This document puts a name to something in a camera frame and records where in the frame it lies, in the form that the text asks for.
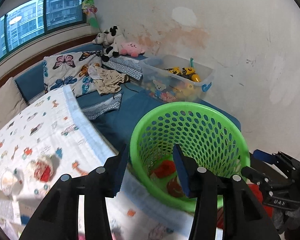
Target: orange butterfly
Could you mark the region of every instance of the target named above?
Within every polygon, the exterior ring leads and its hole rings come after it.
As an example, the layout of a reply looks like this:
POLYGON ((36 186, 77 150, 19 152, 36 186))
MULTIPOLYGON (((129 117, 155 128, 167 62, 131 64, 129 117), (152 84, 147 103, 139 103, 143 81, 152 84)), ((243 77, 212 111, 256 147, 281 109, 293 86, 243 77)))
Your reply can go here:
POLYGON ((82 77, 82 76, 86 76, 87 77, 87 76, 89 76, 88 69, 89 69, 89 67, 88 67, 87 64, 83 65, 82 68, 81 68, 81 72, 79 74, 79 77, 82 77))

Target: silver bolt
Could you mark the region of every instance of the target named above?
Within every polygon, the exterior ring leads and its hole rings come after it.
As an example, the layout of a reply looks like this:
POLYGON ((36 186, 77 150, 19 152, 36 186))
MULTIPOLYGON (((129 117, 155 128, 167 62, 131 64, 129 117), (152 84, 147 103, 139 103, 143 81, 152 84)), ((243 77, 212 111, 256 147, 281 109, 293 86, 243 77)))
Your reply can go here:
POLYGON ((241 180, 241 177, 240 177, 239 175, 237 175, 237 174, 234 174, 234 175, 232 176, 232 179, 234 179, 235 181, 240 181, 240 180, 241 180))
POLYGON ((205 167, 198 167, 197 171, 200 173, 205 173, 205 172, 207 172, 207 169, 205 167))
POLYGON ((62 180, 62 181, 67 181, 69 178, 70 178, 70 176, 69 176, 68 174, 63 174, 63 175, 61 176, 61 180, 62 180))
POLYGON ((98 167, 98 168, 96 168, 96 172, 97 173, 104 173, 106 171, 106 169, 104 168, 104 167, 98 167))

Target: green window frame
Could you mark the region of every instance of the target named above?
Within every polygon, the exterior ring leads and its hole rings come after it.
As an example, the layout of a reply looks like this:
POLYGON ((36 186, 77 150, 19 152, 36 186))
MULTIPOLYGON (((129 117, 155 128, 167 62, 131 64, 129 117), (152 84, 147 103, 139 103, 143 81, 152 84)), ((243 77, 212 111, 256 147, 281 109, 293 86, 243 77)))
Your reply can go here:
POLYGON ((72 26, 76 26, 76 25, 80 25, 80 24, 84 24, 86 23, 86 15, 82 12, 82 20, 81 21, 76 21, 76 22, 72 22, 72 23, 69 23, 69 24, 65 24, 65 25, 62 25, 62 26, 58 26, 58 27, 55 27, 55 28, 51 28, 50 30, 48 29, 47 27, 47 3, 46 3, 47 0, 43 0, 43 29, 44 29, 44 32, 35 36, 34 38, 31 38, 29 39, 28 41, 25 41, 24 43, 21 43, 20 45, 18 45, 17 47, 13 48, 12 50, 9 50, 9 46, 8 46, 8 35, 7 35, 7 14, 4 15, 4 41, 5 41, 5 47, 6 47, 6 54, 4 54, 1 58, 0 58, 0 62, 2 60, 4 60, 6 57, 10 56, 12 53, 14 53, 15 51, 17 51, 18 49, 20 49, 21 47, 29 44, 30 42, 32 41, 35 41, 41 37, 44 37, 48 34, 51 34, 53 32, 56 32, 56 31, 59 31, 59 30, 62 30, 62 29, 65 29, 65 28, 69 28, 69 27, 72 27, 72 26))

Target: green plastic basket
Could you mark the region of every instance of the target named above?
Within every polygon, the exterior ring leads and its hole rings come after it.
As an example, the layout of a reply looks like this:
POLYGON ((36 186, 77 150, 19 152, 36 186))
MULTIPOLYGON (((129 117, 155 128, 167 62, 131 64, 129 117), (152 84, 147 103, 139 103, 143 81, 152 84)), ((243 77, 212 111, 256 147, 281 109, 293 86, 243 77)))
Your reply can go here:
MULTIPOLYGON (((147 113, 136 125, 130 141, 132 166, 147 190, 162 203, 194 212, 196 200, 175 198, 166 190, 164 179, 150 179, 150 172, 163 160, 172 159, 179 143, 183 153, 214 174, 230 177, 250 166, 247 144, 238 128, 220 112, 196 103, 174 102, 147 113)), ((218 196, 218 208, 223 206, 218 196)))

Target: black and white plush toy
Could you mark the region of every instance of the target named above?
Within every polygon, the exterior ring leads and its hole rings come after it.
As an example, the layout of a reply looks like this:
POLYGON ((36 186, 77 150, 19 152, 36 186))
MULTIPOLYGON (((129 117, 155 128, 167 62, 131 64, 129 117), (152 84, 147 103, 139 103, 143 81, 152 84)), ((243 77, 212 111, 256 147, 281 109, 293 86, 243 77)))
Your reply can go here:
POLYGON ((124 44, 126 39, 121 28, 114 25, 103 33, 99 33, 92 42, 103 46, 104 55, 101 58, 104 62, 108 62, 109 58, 119 56, 119 51, 122 49, 121 44, 124 44))

